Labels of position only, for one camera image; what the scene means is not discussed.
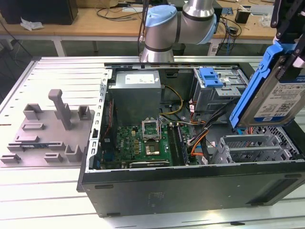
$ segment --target power supply label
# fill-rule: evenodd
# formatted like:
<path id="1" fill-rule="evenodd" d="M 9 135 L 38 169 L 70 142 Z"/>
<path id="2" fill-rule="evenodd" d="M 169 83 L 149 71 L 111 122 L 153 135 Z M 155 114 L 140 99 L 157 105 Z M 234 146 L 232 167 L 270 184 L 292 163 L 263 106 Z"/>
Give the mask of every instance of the power supply label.
<path id="1" fill-rule="evenodd" d="M 304 94 L 305 83 L 278 83 L 254 116 L 254 120 L 264 122 L 282 119 Z"/>
<path id="2" fill-rule="evenodd" d="M 153 74 L 128 74 L 125 76 L 126 84 L 139 84 L 139 83 L 154 83 L 155 79 Z"/>

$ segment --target motherboard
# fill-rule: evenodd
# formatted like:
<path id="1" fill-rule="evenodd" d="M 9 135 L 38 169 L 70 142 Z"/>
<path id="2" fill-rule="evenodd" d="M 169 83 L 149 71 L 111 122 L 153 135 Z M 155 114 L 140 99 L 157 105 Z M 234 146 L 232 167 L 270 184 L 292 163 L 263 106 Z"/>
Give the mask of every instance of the motherboard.
<path id="1" fill-rule="evenodd" d="M 186 150 L 190 133 L 187 125 L 119 126 L 114 152 L 105 152 L 105 169 L 187 165 Z"/>

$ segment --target floor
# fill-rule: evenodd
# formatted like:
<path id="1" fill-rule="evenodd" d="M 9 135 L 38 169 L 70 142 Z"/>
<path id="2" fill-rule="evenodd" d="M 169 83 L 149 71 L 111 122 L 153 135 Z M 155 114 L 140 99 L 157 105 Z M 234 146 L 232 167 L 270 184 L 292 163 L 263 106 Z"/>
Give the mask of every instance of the floor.
<path id="1" fill-rule="evenodd" d="M 57 56 L 52 41 L 20 41 L 32 56 Z M 63 45 L 68 56 L 136 56 L 136 42 L 98 42 L 99 51 L 94 52 L 92 42 L 87 41 L 64 41 Z M 231 56 L 257 56 L 261 45 L 258 44 L 236 44 Z M 209 45 L 186 45 L 185 56 L 207 55 Z M 219 51 L 218 55 L 225 55 L 225 51 Z M 14 44 L 14 50 L 8 52 L 0 51 L 0 103 L 3 101 L 12 86 L 18 80 L 23 69 L 31 61 L 31 57 L 20 48 L 18 43 Z"/>

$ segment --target workbench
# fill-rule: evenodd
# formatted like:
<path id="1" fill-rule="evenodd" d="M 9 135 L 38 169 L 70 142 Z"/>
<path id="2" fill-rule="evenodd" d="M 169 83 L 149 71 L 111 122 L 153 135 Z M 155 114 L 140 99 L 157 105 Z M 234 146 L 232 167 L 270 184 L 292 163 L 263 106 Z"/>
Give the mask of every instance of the workbench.
<path id="1" fill-rule="evenodd" d="M 49 89 L 63 90 L 63 102 L 71 110 L 80 104 L 93 109 L 99 94 L 98 75 L 107 62 L 138 62 L 137 57 L 53 57 L 32 61 L 0 105 L 0 152 L 21 125 L 27 103 L 53 110 Z M 256 69 L 261 57 L 176 57 L 178 62 L 248 62 Z M 305 225 L 305 186 L 269 207 L 219 209 L 197 212 L 99 218 L 86 193 L 76 191 L 79 167 L 0 168 L 0 225 L 3 229 L 93 226 L 108 228 L 209 228 L 287 229 Z"/>
<path id="2" fill-rule="evenodd" d="M 218 1 L 222 7 L 232 7 L 234 15 L 227 15 L 228 19 L 234 20 L 236 9 L 240 5 L 251 5 L 247 0 L 240 0 L 238 3 Z M 271 3 L 258 1 L 263 5 L 271 5 Z M 108 17 L 120 17 L 131 14 L 132 12 L 109 12 Z M 72 25 L 53 25 L 44 24 L 43 29 L 28 31 L 19 24 L 8 25 L 5 23 L 8 31 L 19 40 L 51 40 L 54 42 L 58 56 L 66 56 L 62 41 L 93 41 L 93 50 L 97 51 L 97 41 L 125 41 L 135 42 L 138 39 L 140 17 L 133 15 L 132 21 L 110 21 L 100 18 L 96 15 L 96 10 L 91 8 L 79 8 L 78 16 Z M 236 39 L 236 43 L 250 44 L 271 44 L 275 36 L 275 29 L 263 28 L 259 22 L 261 16 L 249 16 L 247 24 L 240 24 L 242 34 Z M 223 24 L 219 24 L 216 34 L 210 41 L 208 55 L 215 55 L 218 45 L 221 43 L 225 35 Z M 10 35 L 0 26 L 0 40 L 8 49 L 12 49 L 9 39 Z"/>

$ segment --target wooden desk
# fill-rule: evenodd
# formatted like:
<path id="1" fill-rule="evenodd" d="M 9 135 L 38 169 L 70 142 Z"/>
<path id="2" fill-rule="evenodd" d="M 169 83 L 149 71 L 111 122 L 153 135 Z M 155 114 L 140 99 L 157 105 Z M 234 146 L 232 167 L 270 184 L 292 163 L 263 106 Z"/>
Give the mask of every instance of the wooden desk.
<path id="1" fill-rule="evenodd" d="M 257 1 L 259 4 L 271 4 Z M 239 3 L 218 1 L 223 7 L 232 7 L 234 16 L 227 15 L 228 19 L 234 20 L 236 9 L 241 5 L 249 5 L 247 0 L 240 0 Z M 120 17 L 131 14 L 132 12 L 109 12 L 108 17 Z M 51 40 L 54 42 L 58 56 L 65 56 L 65 50 L 61 41 L 94 41 L 94 50 L 97 50 L 96 41 L 136 41 L 139 33 L 140 15 L 133 15 L 132 21 L 110 21 L 100 18 L 96 15 L 95 9 L 79 9 L 79 13 L 72 25 L 50 25 L 45 24 L 43 29 L 28 31 L 20 25 L 8 25 L 6 28 L 12 33 L 16 39 L 20 40 Z M 271 43 L 275 35 L 275 30 L 271 28 L 263 28 L 260 25 L 261 16 L 249 16 L 247 24 L 240 24 L 242 34 L 236 39 L 236 43 Z M 225 35 L 224 25 L 218 26 L 217 33 L 211 40 L 209 55 L 215 55 L 218 45 L 221 43 Z M 8 40 L 11 37 L 0 26 L 0 39 Z"/>

